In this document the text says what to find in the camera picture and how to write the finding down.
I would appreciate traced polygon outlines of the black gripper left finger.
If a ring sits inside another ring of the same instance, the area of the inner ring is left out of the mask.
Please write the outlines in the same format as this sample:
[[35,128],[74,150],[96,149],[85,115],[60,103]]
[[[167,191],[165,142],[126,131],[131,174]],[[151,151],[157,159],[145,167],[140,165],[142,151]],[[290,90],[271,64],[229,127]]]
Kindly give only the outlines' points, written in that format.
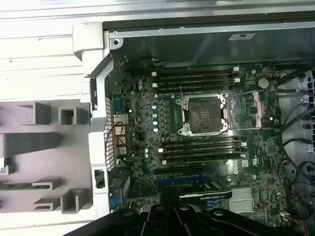
[[122,208],[76,230],[67,236],[166,236],[174,189],[163,187],[158,193],[158,203],[145,205],[141,213]]

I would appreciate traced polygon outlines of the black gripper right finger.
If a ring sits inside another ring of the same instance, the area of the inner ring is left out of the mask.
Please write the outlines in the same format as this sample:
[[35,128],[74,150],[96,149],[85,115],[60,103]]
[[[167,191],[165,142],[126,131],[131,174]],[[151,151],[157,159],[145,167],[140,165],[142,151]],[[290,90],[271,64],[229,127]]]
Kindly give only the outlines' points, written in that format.
[[181,236],[268,236],[270,228],[223,208],[207,214],[195,205],[183,204],[170,188],[170,233]]

